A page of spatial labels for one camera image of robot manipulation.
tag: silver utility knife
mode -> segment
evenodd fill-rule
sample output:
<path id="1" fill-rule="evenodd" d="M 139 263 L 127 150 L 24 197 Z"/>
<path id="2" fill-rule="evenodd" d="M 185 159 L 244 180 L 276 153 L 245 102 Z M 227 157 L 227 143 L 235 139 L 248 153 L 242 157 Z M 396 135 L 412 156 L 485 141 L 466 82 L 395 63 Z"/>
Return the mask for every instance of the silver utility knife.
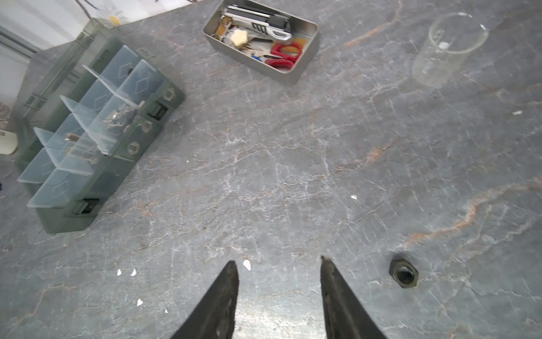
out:
<path id="1" fill-rule="evenodd" d="M 277 43 L 289 45 L 292 43 L 292 29 L 289 18 L 260 9 L 229 5 L 222 11 L 222 15 L 229 16 L 235 24 L 256 30 L 269 36 Z"/>

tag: hex nut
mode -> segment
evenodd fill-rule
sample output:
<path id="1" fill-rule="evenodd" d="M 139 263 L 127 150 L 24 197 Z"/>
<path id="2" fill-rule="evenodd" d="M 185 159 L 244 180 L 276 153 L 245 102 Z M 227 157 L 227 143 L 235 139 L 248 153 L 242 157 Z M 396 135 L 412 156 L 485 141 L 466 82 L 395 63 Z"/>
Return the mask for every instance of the hex nut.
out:
<path id="1" fill-rule="evenodd" d="M 404 289 L 414 287 L 418 283 L 418 270 L 405 259 L 391 261 L 390 275 Z"/>

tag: clear glass cup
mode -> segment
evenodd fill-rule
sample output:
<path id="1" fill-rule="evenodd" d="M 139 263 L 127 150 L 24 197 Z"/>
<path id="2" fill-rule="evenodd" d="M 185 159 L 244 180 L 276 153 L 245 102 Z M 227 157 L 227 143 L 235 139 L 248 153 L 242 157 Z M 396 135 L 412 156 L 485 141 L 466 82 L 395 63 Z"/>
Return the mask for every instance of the clear glass cup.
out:
<path id="1" fill-rule="evenodd" d="M 426 86 L 444 83 L 488 36 L 487 29 L 466 13 L 438 17 L 414 60 L 412 77 Z"/>

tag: marble surface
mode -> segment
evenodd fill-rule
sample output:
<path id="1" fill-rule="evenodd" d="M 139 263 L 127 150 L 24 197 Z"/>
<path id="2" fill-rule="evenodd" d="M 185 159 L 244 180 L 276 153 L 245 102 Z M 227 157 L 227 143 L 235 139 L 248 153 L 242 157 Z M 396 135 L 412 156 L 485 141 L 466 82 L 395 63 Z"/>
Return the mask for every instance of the marble surface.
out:
<path id="1" fill-rule="evenodd" d="M 117 30 L 188 97 L 89 229 L 45 234 L 0 157 L 0 337 L 169 338 L 235 259 L 235 338 L 324 338 L 321 254 L 390 339 L 542 337 L 542 3 L 265 3 L 320 25 L 293 87 L 212 49 L 218 1 Z M 451 11 L 490 37 L 423 87 L 410 67 Z"/>

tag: metal tray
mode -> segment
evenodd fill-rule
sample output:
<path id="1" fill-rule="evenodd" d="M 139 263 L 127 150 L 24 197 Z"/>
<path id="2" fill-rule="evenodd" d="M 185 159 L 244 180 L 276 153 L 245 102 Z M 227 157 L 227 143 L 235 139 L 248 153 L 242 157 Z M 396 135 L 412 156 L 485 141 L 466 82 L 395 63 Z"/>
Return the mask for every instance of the metal tray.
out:
<path id="1" fill-rule="evenodd" d="M 292 69 L 288 71 L 278 70 L 261 61 L 255 60 L 252 57 L 243 54 L 241 51 L 213 38 L 212 34 L 216 32 L 216 29 L 218 28 L 218 25 L 220 23 L 222 9 L 228 5 L 245 5 L 259 8 L 261 10 L 271 10 L 273 12 L 277 12 L 279 14 L 289 17 L 294 38 L 301 38 L 307 40 L 303 47 L 302 54 L 295 63 L 294 67 L 292 67 Z M 320 33 L 317 24 L 251 0 L 224 0 L 220 5 L 218 5 L 216 10 L 207 21 L 207 24 L 203 28 L 203 34 L 216 50 L 223 52 L 224 54 L 231 56 L 235 60 L 244 63 L 250 68 L 253 68 L 263 73 L 264 75 L 267 75 L 268 77 L 286 85 L 293 85 L 298 82 L 301 74 L 307 67 L 308 63 L 316 55 L 320 46 Z"/>

